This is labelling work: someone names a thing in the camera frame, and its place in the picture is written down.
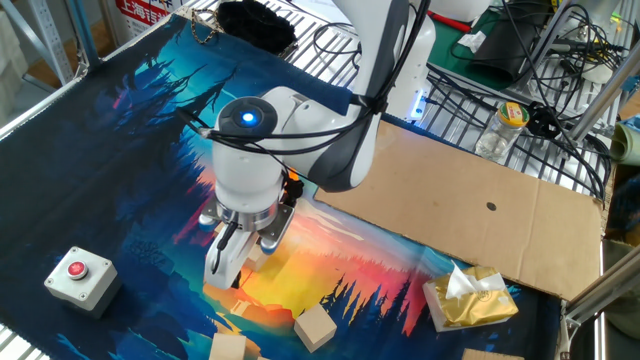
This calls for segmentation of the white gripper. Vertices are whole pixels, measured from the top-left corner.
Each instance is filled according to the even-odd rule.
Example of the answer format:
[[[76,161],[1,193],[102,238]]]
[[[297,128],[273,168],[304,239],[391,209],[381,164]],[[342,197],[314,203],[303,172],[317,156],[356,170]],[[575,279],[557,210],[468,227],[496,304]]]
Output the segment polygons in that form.
[[[239,289],[241,268],[258,238],[257,232],[245,232],[225,225],[207,252],[204,281],[220,289]]]

